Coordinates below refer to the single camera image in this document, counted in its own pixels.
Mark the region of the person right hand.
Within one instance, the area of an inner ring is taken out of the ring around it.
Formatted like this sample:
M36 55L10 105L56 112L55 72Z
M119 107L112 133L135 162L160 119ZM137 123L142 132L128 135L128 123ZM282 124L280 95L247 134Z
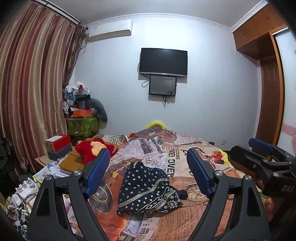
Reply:
M272 220L275 213L276 206L275 206L274 200L271 197L268 197L265 200L264 209L265 209L267 220L269 221Z

